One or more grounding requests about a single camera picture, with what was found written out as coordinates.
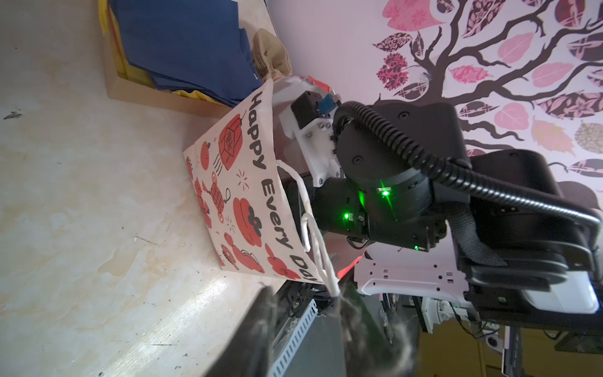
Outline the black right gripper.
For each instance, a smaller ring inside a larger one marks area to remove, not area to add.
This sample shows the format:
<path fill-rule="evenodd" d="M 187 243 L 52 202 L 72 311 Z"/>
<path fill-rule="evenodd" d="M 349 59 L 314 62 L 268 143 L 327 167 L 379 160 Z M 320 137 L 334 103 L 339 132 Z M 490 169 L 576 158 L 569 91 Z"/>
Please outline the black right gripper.
<path fill-rule="evenodd" d="M 319 188 L 308 174 L 303 176 L 320 231 L 344 235 L 353 246 L 375 242 L 429 251 L 448 230 L 466 230 L 469 195 L 434 182 L 396 155 L 363 124 L 370 112 L 391 124 L 386 136 L 400 131 L 429 154 L 470 167 L 452 105 L 351 101 L 334 114 L 334 154 L 343 176 Z"/>

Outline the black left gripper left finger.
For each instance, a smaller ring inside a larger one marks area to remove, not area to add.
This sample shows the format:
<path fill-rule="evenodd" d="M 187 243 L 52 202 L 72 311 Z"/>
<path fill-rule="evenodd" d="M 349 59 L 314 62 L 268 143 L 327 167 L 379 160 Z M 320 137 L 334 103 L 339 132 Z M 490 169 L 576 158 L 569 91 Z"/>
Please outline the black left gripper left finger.
<path fill-rule="evenodd" d="M 277 300 L 271 287 L 263 287 L 206 377 L 267 376 L 273 365 Z"/>

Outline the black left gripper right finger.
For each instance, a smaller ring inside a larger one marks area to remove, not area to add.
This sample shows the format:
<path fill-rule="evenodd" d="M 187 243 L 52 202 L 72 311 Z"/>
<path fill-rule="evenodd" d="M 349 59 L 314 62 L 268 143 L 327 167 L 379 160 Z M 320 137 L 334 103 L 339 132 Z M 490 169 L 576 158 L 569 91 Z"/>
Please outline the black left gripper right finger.
<path fill-rule="evenodd" d="M 356 288 L 341 287 L 339 319 L 342 327 L 345 373 L 348 376 L 411 376 L 416 366 L 416 345 L 408 325 L 390 323 L 392 339 L 378 325 Z"/>

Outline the red white paper takeout bag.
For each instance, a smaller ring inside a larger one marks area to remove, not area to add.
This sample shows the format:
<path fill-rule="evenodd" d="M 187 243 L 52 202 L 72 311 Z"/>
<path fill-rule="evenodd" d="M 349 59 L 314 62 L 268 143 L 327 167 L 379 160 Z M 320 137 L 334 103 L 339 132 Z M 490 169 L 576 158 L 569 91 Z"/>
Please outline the red white paper takeout bag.
<path fill-rule="evenodd" d="M 338 297 L 309 191 L 275 149 L 274 108 L 311 86 L 295 76 L 268 79 L 183 158 L 223 270 L 323 284 Z"/>

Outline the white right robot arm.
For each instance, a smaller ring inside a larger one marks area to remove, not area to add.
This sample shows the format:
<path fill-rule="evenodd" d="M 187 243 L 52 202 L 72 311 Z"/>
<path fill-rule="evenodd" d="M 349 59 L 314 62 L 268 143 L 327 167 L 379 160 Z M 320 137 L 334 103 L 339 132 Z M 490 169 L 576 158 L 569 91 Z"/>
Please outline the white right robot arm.
<path fill-rule="evenodd" d="M 601 334 L 601 218 L 564 198 L 540 154 L 469 156 L 446 103 L 348 101 L 330 140 L 343 175 L 309 188 L 320 230 L 422 253 L 451 236 L 484 318 Z"/>

